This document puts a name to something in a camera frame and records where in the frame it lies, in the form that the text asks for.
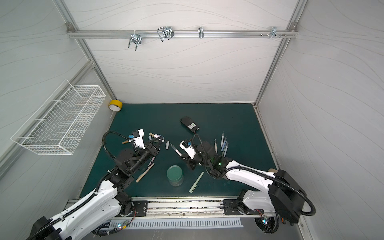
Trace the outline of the pale blue white pen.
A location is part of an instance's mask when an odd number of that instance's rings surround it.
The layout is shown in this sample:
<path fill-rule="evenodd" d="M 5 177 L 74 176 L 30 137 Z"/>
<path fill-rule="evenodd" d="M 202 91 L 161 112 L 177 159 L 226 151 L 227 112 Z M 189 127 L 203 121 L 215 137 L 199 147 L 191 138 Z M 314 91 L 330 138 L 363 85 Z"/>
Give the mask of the pale blue white pen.
<path fill-rule="evenodd" d="M 228 145 L 229 145 L 229 143 L 228 143 L 228 142 L 225 142 L 224 150 L 223 150 L 223 152 L 222 152 L 222 156 L 223 156 L 223 157 L 225 157 L 226 154 L 227 154 Z"/>

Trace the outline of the white pen light-blue cap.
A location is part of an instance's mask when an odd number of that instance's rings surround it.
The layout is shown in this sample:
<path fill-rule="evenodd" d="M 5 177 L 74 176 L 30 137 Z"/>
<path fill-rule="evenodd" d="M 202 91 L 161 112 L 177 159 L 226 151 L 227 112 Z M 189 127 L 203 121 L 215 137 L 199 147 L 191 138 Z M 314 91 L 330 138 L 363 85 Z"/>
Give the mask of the white pen light-blue cap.
<path fill-rule="evenodd" d="M 223 147 L 224 145 L 224 136 L 225 136 L 225 133 L 223 132 L 221 137 L 221 147 Z"/>

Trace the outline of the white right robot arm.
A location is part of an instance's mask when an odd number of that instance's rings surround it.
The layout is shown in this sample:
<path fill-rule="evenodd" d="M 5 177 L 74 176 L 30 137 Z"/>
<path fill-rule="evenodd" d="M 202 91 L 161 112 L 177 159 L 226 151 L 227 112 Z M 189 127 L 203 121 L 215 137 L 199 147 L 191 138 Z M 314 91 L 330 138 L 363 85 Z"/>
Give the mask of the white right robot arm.
<path fill-rule="evenodd" d="M 189 169 L 202 166 L 216 180 L 226 179 L 250 187 L 238 198 L 238 211 L 242 214 L 259 209 L 267 210 L 293 224 L 297 224 L 301 216 L 316 214 L 316 207 L 305 190 L 284 170 L 266 172 L 242 165 L 216 152 L 199 135 L 183 140 L 180 148 L 185 151 L 180 158 Z"/>

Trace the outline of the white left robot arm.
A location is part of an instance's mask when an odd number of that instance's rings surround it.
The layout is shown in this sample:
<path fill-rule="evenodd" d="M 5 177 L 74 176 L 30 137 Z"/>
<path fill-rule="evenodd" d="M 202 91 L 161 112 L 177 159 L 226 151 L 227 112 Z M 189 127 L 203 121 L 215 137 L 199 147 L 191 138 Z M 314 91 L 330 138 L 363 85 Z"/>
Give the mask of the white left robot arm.
<path fill-rule="evenodd" d="M 104 133 L 102 146 L 114 160 L 115 167 L 101 178 L 94 190 L 74 205 L 50 219 L 38 219 L 28 237 L 30 240 L 81 240 L 107 220 L 131 213 L 133 200 L 125 190 L 134 181 L 134 174 L 157 156 L 164 137 L 154 135 L 145 143 L 144 131 L 134 131 L 126 137 L 133 147 L 114 156 L 106 146 L 109 134 Z"/>

